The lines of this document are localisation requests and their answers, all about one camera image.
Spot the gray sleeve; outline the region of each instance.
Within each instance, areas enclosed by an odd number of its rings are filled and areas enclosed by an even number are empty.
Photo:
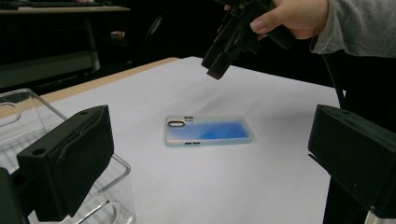
[[[310,49],[396,58],[395,11],[396,0],[329,0],[326,27],[312,39]]]

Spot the finger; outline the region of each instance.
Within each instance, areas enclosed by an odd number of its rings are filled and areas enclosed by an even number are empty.
[[[250,24],[250,28],[257,34],[268,33],[277,26],[291,20],[293,16],[293,5],[283,4],[256,18]]]

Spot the white table surface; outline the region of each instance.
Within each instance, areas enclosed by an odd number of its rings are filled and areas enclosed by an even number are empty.
[[[318,104],[334,89],[231,66],[215,80],[190,57],[52,102],[72,116],[108,105],[132,167],[138,224],[319,224],[330,176],[309,156]],[[168,115],[242,115],[252,144],[167,147]]]

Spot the black device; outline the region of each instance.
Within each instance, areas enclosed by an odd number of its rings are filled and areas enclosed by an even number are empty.
[[[17,154],[12,174],[0,168],[3,223],[73,216],[114,153],[107,105],[78,112]]]
[[[261,43],[249,24],[272,8],[271,0],[215,0],[216,3],[231,6],[221,21],[218,36],[206,53],[202,66],[209,69],[207,74],[215,79],[223,77],[228,67],[240,52],[257,54]],[[295,37],[281,25],[267,34],[281,48],[290,49]]]
[[[396,218],[396,133],[345,109],[318,105],[308,149],[365,210]]]

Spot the black block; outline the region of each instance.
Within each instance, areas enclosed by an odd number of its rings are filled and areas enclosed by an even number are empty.
[[[367,211],[396,218],[396,134],[349,111],[318,105],[310,155]]]
[[[21,173],[34,182],[39,221],[72,217],[113,153],[107,105],[80,111],[20,152]]]

